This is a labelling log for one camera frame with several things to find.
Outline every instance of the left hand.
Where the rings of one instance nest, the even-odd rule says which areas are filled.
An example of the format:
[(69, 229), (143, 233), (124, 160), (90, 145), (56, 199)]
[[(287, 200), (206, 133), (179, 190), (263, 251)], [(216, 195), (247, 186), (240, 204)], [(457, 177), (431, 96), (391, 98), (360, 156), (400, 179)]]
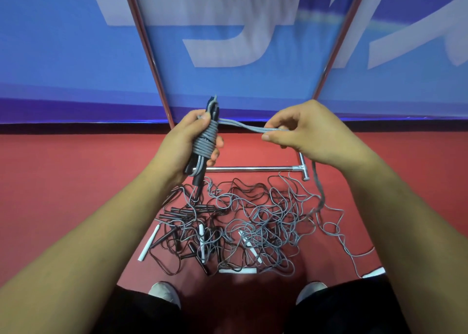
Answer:
[[(189, 112), (173, 130), (171, 130), (161, 143), (154, 159), (151, 161), (171, 187), (184, 182), (187, 175), (184, 174), (190, 155), (192, 154), (193, 141), (208, 127), (211, 116), (205, 110)], [(207, 166), (213, 166), (219, 156), (219, 148), (224, 146), (223, 139), (218, 135), (216, 148), (211, 154)]]

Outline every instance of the white sneaker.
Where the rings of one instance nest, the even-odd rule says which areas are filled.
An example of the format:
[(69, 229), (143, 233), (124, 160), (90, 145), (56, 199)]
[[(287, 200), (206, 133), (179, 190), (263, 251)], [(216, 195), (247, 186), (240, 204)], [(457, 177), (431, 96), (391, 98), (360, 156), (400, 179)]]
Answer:
[(326, 288), (327, 288), (327, 285), (324, 284), (323, 282), (311, 282), (307, 284), (306, 287), (304, 287), (302, 291), (299, 293), (299, 296), (297, 296), (296, 305), (298, 305), (300, 302), (302, 302), (304, 299), (314, 294), (315, 292), (324, 290)]
[(179, 308), (180, 298), (177, 295), (177, 292), (171, 284), (167, 282), (158, 282), (155, 283), (152, 288), (149, 290), (148, 295), (161, 298), (165, 301), (176, 304)]

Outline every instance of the forearm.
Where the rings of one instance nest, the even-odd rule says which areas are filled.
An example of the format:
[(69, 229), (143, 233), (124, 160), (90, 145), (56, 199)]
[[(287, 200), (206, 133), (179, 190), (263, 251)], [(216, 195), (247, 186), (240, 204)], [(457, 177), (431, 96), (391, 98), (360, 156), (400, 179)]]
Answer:
[(171, 188), (159, 175), (150, 164), (0, 290), (4, 332), (90, 330)]
[(411, 329), (457, 333), (468, 324), (468, 241), (374, 153), (343, 174)]

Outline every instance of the hand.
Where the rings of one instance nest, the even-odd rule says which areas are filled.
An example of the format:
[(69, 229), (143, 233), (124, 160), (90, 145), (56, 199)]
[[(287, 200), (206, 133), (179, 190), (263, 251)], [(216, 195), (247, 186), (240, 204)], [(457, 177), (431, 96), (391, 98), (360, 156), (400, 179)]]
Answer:
[(294, 148), (309, 159), (340, 171), (359, 165), (373, 155), (337, 116), (314, 100), (281, 110), (265, 127), (289, 131), (267, 132), (262, 136), (264, 141)]
[[(192, 154), (193, 141), (208, 127), (211, 116), (205, 110), (195, 110), (189, 112), (171, 130), (161, 143), (156, 156), (151, 161), (159, 173), (172, 187), (184, 182), (187, 175), (184, 168)], [(219, 156), (219, 148), (224, 146), (223, 139), (218, 135), (216, 138), (216, 148), (211, 154), (211, 159), (206, 165), (213, 166)]]

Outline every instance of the leg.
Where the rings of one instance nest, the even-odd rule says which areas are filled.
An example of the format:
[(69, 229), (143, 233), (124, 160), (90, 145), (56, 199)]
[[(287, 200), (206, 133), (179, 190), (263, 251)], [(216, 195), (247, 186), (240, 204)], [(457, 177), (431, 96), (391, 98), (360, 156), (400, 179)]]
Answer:
[(161, 333), (187, 331), (173, 287), (157, 283), (149, 294), (116, 286), (92, 331), (101, 333)]
[(288, 333), (410, 333), (385, 275), (314, 292), (291, 311)]

